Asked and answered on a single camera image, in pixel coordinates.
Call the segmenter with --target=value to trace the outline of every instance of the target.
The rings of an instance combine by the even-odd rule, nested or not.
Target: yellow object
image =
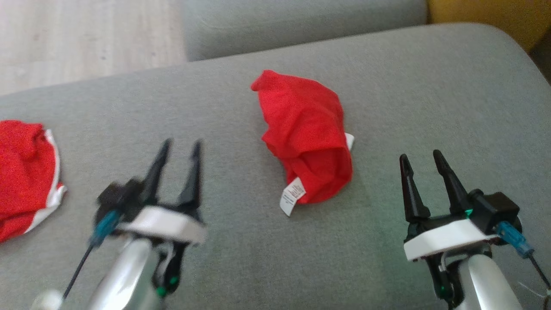
[[[551,0],[428,0],[431,23],[477,22],[508,33],[529,51],[551,25]]]

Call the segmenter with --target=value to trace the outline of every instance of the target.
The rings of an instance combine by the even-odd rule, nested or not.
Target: red cloth
[[[41,124],[0,121],[0,242],[32,229],[57,207],[64,187],[53,184],[56,162],[53,139]]]
[[[306,190],[298,203],[334,196],[352,179],[352,160],[336,93],[310,79],[265,70],[251,85],[268,130],[262,139]]]

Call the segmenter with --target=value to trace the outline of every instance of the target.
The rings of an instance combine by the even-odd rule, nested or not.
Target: gray sofa cushion
[[[261,136],[263,69],[312,78],[335,91],[356,136],[353,180],[340,194],[279,209],[285,173]],[[34,89],[0,98],[2,118],[43,122],[61,151],[63,205],[30,233],[0,245],[0,300],[27,309],[64,289],[86,249],[95,199],[113,180],[143,175],[161,141],[175,139],[161,197],[176,199],[192,143],[204,139],[208,242],[189,249],[169,309],[444,309],[422,262],[406,261],[398,157],[407,153],[423,201],[447,212],[431,156],[442,150],[465,187],[503,191],[526,236],[551,262],[551,87],[495,28],[447,24],[188,63]],[[85,264],[67,309],[80,309],[121,241]],[[526,308],[544,291],[512,248],[494,252]]]
[[[425,0],[181,0],[189,61],[421,25]]]

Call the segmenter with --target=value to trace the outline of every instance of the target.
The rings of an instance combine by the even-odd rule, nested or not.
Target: clothing tag
[[[352,149],[352,144],[354,144],[354,136],[345,133],[346,144],[348,149]],[[302,185],[302,181],[299,178],[295,178],[287,187],[283,190],[281,195],[281,200],[279,201],[279,207],[287,216],[291,216],[291,212],[296,205],[296,202],[306,194],[306,190]]]

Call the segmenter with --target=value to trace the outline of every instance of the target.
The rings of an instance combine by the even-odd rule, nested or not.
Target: black cable
[[[73,288],[74,282],[77,280],[78,274],[80,273],[80,270],[82,269],[82,266],[84,265],[84,262],[88,258],[88,255],[90,255],[90,252],[94,249],[94,246],[91,244],[88,249],[86,250],[86,253],[84,253],[84,256],[80,260],[80,263],[78,264],[77,269],[75,270],[73,277],[71,278],[71,281],[69,282],[69,285],[67,286],[67,289],[65,290],[65,293],[63,293],[63,299],[66,299],[69,295],[69,292]]]
[[[549,283],[549,280],[547,280],[547,277],[545,276],[545,274],[543,274],[543,271],[542,269],[539,267],[538,263],[536,262],[536,259],[534,258],[534,256],[532,254],[530,254],[528,256],[528,258],[530,258],[530,261],[532,262],[532,265],[534,265],[534,268],[536,268],[536,271],[538,272],[539,276],[542,278],[543,282],[545,283],[545,287],[548,289],[548,290],[551,290],[551,284]]]

